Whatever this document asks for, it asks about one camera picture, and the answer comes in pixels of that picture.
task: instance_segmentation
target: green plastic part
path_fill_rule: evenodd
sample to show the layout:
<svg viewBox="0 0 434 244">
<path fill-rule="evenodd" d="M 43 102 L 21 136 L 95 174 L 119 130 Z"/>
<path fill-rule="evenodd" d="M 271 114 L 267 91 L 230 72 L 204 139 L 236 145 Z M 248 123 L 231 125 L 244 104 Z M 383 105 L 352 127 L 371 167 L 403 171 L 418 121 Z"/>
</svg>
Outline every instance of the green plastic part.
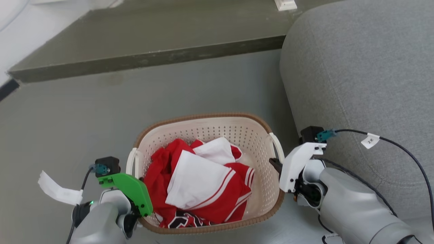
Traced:
<svg viewBox="0 0 434 244">
<path fill-rule="evenodd" d="M 116 187 L 121 190 L 125 196 L 134 202 L 143 217 L 152 214 L 154 209 L 148 189 L 142 181 L 134 178 L 134 176 L 117 173 L 98 177 L 98 181 L 103 188 Z"/>
</svg>

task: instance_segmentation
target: gray sofa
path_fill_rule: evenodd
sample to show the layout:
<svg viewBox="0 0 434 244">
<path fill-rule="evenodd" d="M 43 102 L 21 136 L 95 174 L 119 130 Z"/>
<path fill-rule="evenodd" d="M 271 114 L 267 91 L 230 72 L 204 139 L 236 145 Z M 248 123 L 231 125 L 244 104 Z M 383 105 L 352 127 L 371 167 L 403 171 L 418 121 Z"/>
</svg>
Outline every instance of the gray sofa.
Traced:
<svg viewBox="0 0 434 244">
<path fill-rule="evenodd" d="M 384 136 L 411 151 L 434 185 L 433 0 L 346 0 L 309 10 L 286 37 L 280 70 L 298 131 L 317 125 Z M 326 157 L 372 183 L 400 218 L 431 225 L 417 165 L 386 142 L 367 150 L 365 137 L 340 133 Z"/>
</svg>

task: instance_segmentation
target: basket handle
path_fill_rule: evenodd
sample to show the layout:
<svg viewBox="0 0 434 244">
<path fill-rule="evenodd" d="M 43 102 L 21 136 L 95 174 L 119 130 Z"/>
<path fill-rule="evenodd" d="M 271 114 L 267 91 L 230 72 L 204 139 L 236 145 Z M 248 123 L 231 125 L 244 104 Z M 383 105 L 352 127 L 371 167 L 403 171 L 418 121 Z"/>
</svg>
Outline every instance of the basket handle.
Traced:
<svg viewBox="0 0 434 244">
<path fill-rule="evenodd" d="M 125 167 L 125 173 L 128 175 L 133 175 L 133 165 L 135 166 L 135 177 L 138 179 L 140 176 L 138 175 L 140 162 L 143 162 L 144 155 L 137 149 L 133 148 L 128 155 L 127 166 Z"/>
<path fill-rule="evenodd" d="M 272 132 L 269 135 L 273 141 L 274 147 L 277 150 L 277 156 L 279 157 L 280 162 L 283 162 L 285 159 L 285 154 L 283 153 L 282 145 L 280 144 L 279 139 L 277 139 L 277 136 L 275 136 Z"/>
</svg>

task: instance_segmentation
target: clothing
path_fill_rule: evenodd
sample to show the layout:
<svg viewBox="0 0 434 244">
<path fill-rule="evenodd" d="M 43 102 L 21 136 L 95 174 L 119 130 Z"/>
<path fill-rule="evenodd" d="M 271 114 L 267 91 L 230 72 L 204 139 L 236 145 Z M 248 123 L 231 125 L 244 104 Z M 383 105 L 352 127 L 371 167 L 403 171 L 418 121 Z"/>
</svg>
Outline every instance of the clothing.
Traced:
<svg viewBox="0 0 434 244">
<path fill-rule="evenodd" d="M 176 139 L 158 149 L 144 183 L 154 212 L 162 217 L 160 226 L 241 220 L 254 176 L 253 168 L 235 162 L 241 156 L 240 149 L 225 138 L 209 143 L 196 140 L 191 146 Z"/>
</svg>

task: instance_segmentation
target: laundry basket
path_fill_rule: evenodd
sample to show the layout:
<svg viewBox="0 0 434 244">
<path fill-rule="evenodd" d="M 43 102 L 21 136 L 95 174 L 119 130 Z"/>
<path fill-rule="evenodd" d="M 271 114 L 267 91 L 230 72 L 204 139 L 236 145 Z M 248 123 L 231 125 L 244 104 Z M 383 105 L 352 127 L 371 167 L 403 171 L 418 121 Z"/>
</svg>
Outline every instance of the laundry basket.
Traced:
<svg viewBox="0 0 434 244">
<path fill-rule="evenodd" d="M 279 159 L 283 150 L 270 127 L 260 118 L 244 113 L 219 113 L 192 115 L 156 123 L 145 129 L 137 138 L 126 166 L 126 173 L 136 178 L 144 177 L 151 162 L 151 155 L 176 138 L 187 143 L 196 139 L 204 142 L 225 137 L 243 152 L 240 163 L 255 169 L 252 195 L 247 201 L 241 221 L 198 228 L 160 228 L 155 214 L 141 218 L 140 223 L 159 234 L 198 234 L 240 228 L 262 222 L 273 216 L 283 201 L 284 192 L 279 189 L 279 176 L 269 163 Z"/>
</svg>

